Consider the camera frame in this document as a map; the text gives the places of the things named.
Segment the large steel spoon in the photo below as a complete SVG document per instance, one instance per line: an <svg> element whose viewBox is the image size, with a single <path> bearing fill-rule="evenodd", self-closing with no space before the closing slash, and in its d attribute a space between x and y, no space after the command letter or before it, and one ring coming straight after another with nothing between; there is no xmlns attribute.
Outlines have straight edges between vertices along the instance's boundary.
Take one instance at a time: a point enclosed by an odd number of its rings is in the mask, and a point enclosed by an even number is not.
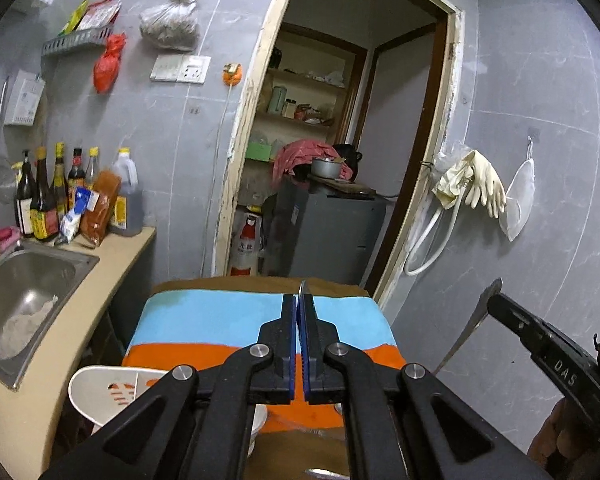
<svg viewBox="0 0 600 480"><path fill-rule="evenodd" d="M437 375L440 372L440 370L442 370L442 368L449 363L449 360L452 359L453 356L455 356L455 353L458 350L460 350L460 348L463 347L463 344L466 341L468 341L472 333L480 326L480 324L488 316L488 300L501 291L502 285L503 280L501 278L497 278L488 287L484 289L484 291L481 293L478 299L475 310L472 311L465 327L460 332L460 336L456 338L456 341L454 341L454 344L452 344L450 350L446 352L446 355L438 364L438 366L434 369L432 374Z"/></svg>

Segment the white plastic utensil holder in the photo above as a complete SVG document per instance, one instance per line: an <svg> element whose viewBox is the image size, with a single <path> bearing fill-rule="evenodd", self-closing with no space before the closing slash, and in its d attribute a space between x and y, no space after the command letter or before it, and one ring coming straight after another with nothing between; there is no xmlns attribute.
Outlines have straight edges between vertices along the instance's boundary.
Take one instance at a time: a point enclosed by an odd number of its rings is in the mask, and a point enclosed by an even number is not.
<svg viewBox="0 0 600 480"><path fill-rule="evenodd" d="M152 368L86 366L71 377L68 396L73 407L94 425L94 434L165 374L165 370Z"/></svg>

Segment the grey cabinet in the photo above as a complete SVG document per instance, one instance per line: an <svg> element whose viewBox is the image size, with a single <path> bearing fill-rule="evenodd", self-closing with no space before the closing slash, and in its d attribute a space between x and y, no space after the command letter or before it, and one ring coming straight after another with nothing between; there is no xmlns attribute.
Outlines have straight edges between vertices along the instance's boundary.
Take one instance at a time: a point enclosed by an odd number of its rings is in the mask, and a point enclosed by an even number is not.
<svg viewBox="0 0 600 480"><path fill-rule="evenodd" d="M262 273L283 278L362 282L388 202L284 177L276 194Z"/></svg>

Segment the large vinegar jug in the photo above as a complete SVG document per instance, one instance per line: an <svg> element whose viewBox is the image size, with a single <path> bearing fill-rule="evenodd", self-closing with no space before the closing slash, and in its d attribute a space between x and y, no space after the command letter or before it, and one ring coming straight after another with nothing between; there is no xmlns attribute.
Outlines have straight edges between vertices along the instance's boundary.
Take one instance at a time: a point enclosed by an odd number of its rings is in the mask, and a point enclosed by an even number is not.
<svg viewBox="0 0 600 480"><path fill-rule="evenodd" d="M120 236L135 236L143 229L143 191L129 148L120 148L112 171L121 179L121 186L109 220L109 229Z"/></svg>

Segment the cream rubber gloves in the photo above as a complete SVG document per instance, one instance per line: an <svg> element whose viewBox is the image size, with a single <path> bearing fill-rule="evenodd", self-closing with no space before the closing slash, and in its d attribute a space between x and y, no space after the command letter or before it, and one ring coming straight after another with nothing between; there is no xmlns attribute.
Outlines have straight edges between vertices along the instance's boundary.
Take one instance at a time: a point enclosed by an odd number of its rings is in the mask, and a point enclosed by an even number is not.
<svg viewBox="0 0 600 480"><path fill-rule="evenodd" d="M506 195L500 176L482 153L469 150L441 175L432 188L443 209L457 202L475 209L486 208L497 219L506 208Z"/></svg>

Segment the orange-brown spice packet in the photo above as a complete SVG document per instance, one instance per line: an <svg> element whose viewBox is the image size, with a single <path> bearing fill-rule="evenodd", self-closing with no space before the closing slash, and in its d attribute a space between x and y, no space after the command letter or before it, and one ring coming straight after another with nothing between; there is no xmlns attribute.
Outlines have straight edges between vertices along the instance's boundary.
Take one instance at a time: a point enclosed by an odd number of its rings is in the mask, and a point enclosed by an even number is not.
<svg viewBox="0 0 600 480"><path fill-rule="evenodd" d="M93 246L102 244L108 222L121 188L121 178L112 170L102 170L92 187L92 194L82 214L80 232Z"/></svg>

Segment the dark soy sauce bottle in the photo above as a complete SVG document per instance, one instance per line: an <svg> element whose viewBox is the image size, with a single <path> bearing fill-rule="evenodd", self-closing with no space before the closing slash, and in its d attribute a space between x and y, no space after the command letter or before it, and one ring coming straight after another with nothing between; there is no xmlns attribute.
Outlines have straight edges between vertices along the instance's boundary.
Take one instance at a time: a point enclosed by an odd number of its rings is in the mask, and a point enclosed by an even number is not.
<svg viewBox="0 0 600 480"><path fill-rule="evenodd" d="M48 184L46 147L35 150L36 191L30 207L33 235L40 242L52 240L59 232L55 195Z"/></svg>

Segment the green box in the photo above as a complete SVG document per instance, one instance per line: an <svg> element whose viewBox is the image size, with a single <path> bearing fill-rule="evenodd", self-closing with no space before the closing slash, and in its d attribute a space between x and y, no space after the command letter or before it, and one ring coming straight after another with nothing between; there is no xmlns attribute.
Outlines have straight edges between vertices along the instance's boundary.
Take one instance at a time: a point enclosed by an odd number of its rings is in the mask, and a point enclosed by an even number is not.
<svg viewBox="0 0 600 480"><path fill-rule="evenodd" d="M271 159L272 146L266 143L249 142L245 159L255 160L256 162L269 162Z"/></svg>

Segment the pink red cloth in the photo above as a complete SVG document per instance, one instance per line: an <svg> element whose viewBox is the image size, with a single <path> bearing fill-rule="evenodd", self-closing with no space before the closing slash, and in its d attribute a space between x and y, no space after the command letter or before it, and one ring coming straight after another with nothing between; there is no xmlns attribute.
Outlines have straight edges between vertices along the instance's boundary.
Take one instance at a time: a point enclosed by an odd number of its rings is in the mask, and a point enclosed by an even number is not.
<svg viewBox="0 0 600 480"><path fill-rule="evenodd" d="M271 186L276 190L284 174L294 175L294 167L310 164L315 157L340 158L335 148L325 142L304 139L283 146L276 154L272 169Z"/></svg>

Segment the red plastic bag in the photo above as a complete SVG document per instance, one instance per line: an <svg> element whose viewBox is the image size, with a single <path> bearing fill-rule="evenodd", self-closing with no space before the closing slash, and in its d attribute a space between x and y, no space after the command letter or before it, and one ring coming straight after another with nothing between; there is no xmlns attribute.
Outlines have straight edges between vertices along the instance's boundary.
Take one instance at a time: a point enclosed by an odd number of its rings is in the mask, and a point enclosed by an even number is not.
<svg viewBox="0 0 600 480"><path fill-rule="evenodd" d="M121 55L126 45L125 34L114 34L107 38L105 51L93 68L93 86L97 93L108 92L117 79Z"/></svg>

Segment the hanging bag of dried goods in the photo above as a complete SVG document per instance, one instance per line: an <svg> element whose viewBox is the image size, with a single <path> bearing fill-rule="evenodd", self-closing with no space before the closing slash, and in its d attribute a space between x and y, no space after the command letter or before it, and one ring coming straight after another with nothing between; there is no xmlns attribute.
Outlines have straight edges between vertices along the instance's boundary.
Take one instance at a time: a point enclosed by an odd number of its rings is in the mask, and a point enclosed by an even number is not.
<svg viewBox="0 0 600 480"><path fill-rule="evenodd" d="M154 47L192 52L199 38L197 0L168 0L140 14L140 36Z"/></svg>

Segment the clear plastic bag on wall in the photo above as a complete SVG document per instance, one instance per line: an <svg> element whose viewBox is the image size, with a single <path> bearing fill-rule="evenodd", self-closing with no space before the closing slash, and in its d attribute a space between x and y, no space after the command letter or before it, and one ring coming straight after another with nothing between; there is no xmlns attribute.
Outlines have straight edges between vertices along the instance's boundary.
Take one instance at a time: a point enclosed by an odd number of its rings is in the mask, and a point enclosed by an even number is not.
<svg viewBox="0 0 600 480"><path fill-rule="evenodd" d="M529 220L535 193L535 164L527 158L517 169L506 191L504 212L498 224L506 238L512 242Z"/></svg>

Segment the white wall socket panel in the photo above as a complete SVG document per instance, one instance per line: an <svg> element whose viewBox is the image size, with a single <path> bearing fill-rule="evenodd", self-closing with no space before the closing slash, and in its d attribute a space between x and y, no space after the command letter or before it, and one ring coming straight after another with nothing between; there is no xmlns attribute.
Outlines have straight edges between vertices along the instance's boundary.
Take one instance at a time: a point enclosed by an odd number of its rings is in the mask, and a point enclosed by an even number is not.
<svg viewBox="0 0 600 480"><path fill-rule="evenodd" d="M151 81L203 84L210 66L210 56L191 54L160 54L149 76Z"/></svg>

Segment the white wall box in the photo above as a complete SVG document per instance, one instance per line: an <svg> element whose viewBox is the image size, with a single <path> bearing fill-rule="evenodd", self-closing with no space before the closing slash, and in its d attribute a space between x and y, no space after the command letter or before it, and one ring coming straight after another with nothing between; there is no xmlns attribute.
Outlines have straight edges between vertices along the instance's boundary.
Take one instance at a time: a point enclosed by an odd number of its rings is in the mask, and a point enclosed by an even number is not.
<svg viewBox="0 0 600 480"><path fill-rule="evenodd" d="M44 89L45 81L39 74L18 70L9 93L4 125L31 127Z"/></svg>

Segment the grey wall shelf rack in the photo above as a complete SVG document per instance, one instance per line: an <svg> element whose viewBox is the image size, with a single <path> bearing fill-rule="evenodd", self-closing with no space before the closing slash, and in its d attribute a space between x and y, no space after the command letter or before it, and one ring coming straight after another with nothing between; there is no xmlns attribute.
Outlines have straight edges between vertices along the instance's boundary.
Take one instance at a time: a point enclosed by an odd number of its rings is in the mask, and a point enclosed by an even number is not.
<svg viewBox="0 0 600 480"><path fill-rule="evenodd" d="M108 24L102 27L75 30L68 35L57 36L44 42L41 56L42 58L48 58L49 56L64 55L86 48L103 47L113 31L114 25Z"/></svg>

